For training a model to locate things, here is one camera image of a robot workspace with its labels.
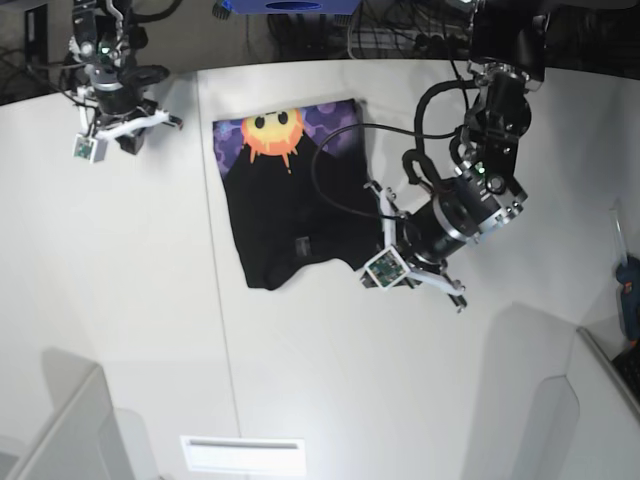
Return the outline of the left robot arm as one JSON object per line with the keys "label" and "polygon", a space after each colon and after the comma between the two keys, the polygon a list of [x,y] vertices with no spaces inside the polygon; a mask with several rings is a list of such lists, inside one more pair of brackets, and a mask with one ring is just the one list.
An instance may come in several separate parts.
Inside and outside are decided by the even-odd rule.
{"label": "left robot arm", "polygon": [[[410,184],[423,184],[429,201],[408,218],[403,246],[431,271],[465,245],[517,217],[527,198],[515,177],[519,141],[532,120],[526,99],[545,78],[548,15],[538,1],[480,1],[471,19],[469,80],[430,87],[414,115],[415,146],[402,157]],[[424,118],[438,94],[459,88],[478,94],[451,136],[456,168],[444,178],[425,150]]]}

